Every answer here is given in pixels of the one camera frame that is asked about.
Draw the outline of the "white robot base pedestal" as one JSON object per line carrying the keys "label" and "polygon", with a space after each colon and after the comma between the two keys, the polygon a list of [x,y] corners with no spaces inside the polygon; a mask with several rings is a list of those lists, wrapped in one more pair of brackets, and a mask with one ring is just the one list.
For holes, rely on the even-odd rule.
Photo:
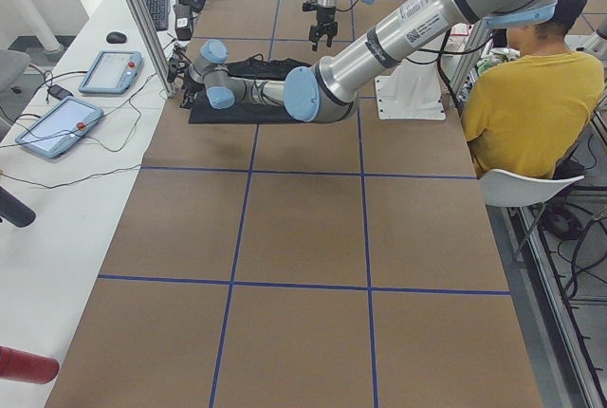
{"label": "white robot base pedestal", "polygon": [[393,12],[395,34],[411,50],[389,75],[375,79],[377,112],[382,120],[434,120],[445,118],[437,68],[437,51],[450,36],[452,21],[448,0],[408,0]]}

